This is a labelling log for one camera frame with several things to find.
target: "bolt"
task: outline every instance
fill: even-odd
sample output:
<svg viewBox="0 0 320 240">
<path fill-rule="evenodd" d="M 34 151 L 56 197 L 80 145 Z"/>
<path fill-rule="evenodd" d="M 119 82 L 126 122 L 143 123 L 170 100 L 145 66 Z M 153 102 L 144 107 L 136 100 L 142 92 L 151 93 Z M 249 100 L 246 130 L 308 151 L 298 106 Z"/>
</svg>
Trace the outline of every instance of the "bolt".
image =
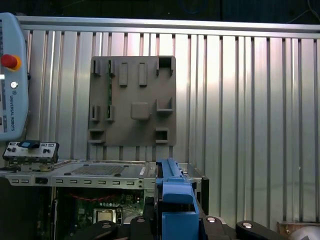
<svg viewBox="0 0 320 240">
<path fill-rule="evenodd" d="M 242 226 L 244 226 L 246 229 L 252 229 L 252 225 L 248 222 L 242 223 Z"/>
<path fill-rule="evenodd" d="M 208 217 L 206 220 L 210 223 L 214 223 L 216 221 L 214 217 Z"/>
<path fill-rule="evenodd" d="M 109 228 L 111 228 L 111 225 L 110 224 L 105 224 L 105 225 L 102 226 L 102 228 L 103 229 L 109 229 Z"/>
<path fill-rule="evenodd" d="M 15 89 L 18 87 L 18 83 L 16 81 L 11 82 L 10 84 L 11 88 Z"/>
</svg>

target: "control box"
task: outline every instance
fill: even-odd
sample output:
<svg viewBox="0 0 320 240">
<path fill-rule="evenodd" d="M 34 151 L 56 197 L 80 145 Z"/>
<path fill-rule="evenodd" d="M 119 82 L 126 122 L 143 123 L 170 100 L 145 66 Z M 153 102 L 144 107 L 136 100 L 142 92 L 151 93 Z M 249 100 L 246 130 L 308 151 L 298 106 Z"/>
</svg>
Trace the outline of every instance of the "control box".
<svg viewBox="0 0 320 240">
<path fill-rule="evenodd" d="M 26 40 L 18 19 L 0 13 L 0 141 L 18 139 L 27 115 Z"/>
<path fill-rule="evenodd" d="M 59 144 L 55 142 L 22 141 L 9 142 L 3 159 L 17 163 L 56 163 L 58 161 Z"/>
</svg>

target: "emergency stop button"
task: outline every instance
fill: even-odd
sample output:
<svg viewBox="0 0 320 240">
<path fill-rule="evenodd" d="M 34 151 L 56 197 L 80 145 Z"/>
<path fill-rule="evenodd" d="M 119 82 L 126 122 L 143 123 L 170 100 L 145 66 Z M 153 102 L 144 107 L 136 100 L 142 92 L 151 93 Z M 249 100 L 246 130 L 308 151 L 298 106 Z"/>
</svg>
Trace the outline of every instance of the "emergency stop button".
<svg viewBox="0 0 320 240">
<path fill-rule="evenodd" d="M 20 58 L 18 56 L 10 55 L 10 54 L 3 55 L 1 57 L 0 62 L 2 66 L 13 71 L 18 70 L 21 66 Z"/>
</svg>

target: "corrugated metal wall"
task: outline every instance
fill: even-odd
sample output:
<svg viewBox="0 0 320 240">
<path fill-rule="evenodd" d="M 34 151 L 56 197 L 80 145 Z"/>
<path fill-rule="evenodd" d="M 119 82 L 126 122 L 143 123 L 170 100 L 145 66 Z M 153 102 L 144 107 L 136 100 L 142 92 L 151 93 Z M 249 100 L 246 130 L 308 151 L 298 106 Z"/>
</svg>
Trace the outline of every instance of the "corrugated metal wall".
<svg viewBox="0 0 320 240">
<path fill-rule="evenodd" d="M 104 28 L 64 27 L 30 19 L 22 19 L 32 76 L 28 139 L 59 142 L 62 159 L 193 163 L 210 178 L 210 214 L 230 225 L 247 219 L 275 229 L 277 221 L 319 220 L 316 29 L 221 30 L 207 22 L 175 22 L 181 25 L 173 29 L 163 21 L 115 28 L 101 19 L 96 26 Z M 176 145 L 87 146 L 91 57 L 171 54 Z"/>
</svg>

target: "ventilation grille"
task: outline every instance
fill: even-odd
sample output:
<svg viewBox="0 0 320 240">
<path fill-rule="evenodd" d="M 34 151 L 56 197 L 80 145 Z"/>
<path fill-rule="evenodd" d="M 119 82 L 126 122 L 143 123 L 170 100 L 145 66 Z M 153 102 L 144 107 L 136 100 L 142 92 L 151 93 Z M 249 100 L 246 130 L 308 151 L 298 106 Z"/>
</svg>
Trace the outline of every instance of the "ventilation grille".
<svg viewBox="0 0 320 240">
<path fill-rule="evenodd" d="M 78 174 L 78 175 L 115 175 L 121 174 L 124 170 L 124 166 L 82 166 L 71 173 Z"/>
</svg>

